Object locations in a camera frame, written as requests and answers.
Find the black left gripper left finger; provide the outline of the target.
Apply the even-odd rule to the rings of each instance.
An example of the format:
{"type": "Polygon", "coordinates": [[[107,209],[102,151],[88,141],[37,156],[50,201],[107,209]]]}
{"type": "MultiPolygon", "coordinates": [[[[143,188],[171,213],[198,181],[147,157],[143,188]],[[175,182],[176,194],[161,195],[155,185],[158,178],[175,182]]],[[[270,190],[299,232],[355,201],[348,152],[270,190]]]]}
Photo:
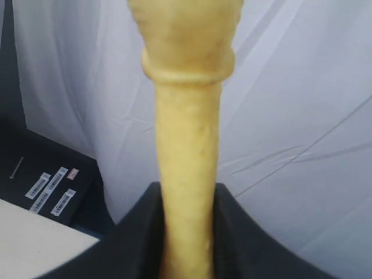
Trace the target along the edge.
{"type": "Polygon", "coordinates": [[[159,278],[164,242],[160,184],[152,183],[121,222],[50,278],[159,278]]]}

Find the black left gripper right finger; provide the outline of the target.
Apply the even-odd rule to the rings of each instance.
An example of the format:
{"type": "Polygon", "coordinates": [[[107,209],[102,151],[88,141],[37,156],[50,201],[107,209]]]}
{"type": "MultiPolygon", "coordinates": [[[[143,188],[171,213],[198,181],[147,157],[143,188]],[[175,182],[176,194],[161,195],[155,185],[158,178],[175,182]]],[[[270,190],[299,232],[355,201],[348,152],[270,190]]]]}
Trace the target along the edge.
{"type": "Polygon", "coordinates": [[[213,236],[216,278],[332,277],[265,232],[221,183],[214,193],[213,236]]]}

